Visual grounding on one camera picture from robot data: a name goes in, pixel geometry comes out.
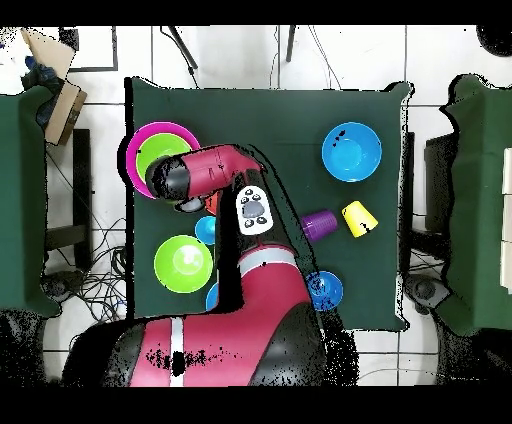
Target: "white stripe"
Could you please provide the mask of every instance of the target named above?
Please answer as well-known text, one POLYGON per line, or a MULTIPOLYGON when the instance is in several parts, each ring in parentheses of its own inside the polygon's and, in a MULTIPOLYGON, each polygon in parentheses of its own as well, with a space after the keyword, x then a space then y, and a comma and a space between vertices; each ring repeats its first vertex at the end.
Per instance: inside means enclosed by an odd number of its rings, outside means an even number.
MULTIPOLYGON (((183 352, 183 318, 171 318, 171 359, 174 352, 183 352)), ((170 387, 183 387, 183 375, 175 377, 171 369, 170 387)))
POLYGON ((249 271, 262 265, 263 263, 285 263, 293 265, 297 268, 295 257, 289 250, 280 249, 279 247, 268 247, 266 249, 256 250, 255 252, 249 253, 247 256, 245 256, 238 263, 238 267, 240 268, 240 275, 243 277, 249 271))

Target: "cup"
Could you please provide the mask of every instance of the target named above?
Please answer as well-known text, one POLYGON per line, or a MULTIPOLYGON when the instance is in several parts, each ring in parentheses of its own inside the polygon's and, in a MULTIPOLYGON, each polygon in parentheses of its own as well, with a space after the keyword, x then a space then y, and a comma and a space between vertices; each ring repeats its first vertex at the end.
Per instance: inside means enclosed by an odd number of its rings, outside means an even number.
POLYGON ((369 233, 378 224, 377 220, 358 200, 342 209, 341 214, 345 218, 352 235, 356 238, 369 233))
POLYGON ((338 228, 338 221, 329 210, 322 210, 300 219, 302 230, 310 242, 318 241, 338 228))

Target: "cardboard box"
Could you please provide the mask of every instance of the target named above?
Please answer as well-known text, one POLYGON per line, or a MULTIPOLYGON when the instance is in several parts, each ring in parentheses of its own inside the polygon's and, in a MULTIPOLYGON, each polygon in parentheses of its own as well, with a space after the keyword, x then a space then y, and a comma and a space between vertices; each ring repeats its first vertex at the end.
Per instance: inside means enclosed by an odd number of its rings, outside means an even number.
POLYGON ((52 144, 66 144, 87 97, 80 87, 66 80, 75 50, 33 29, 22 29, 22 34, 36 62, 53 68, 57 76, 64 80, 45 130, 45 139, 52 144))

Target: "button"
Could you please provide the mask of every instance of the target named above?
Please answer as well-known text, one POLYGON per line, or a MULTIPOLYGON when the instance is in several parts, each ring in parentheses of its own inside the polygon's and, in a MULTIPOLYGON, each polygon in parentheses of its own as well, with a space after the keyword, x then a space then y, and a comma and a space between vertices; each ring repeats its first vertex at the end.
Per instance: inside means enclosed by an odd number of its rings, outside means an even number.
POLYGON ((265 208, 260 202, 251 201, 242 206, 242 216, 244 218, 256 218, 264 213, 265 208))

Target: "yellow cup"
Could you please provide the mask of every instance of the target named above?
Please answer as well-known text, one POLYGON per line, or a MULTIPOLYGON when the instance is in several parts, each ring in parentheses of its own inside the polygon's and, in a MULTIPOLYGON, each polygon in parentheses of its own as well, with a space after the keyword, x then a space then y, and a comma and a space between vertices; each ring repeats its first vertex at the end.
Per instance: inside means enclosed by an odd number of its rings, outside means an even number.
POLYGON ((341 214, 347 221, 348 228, 350 228, 354 237, 369 233, 378 224, 377 220, 358 200, 342 209, 341 214))

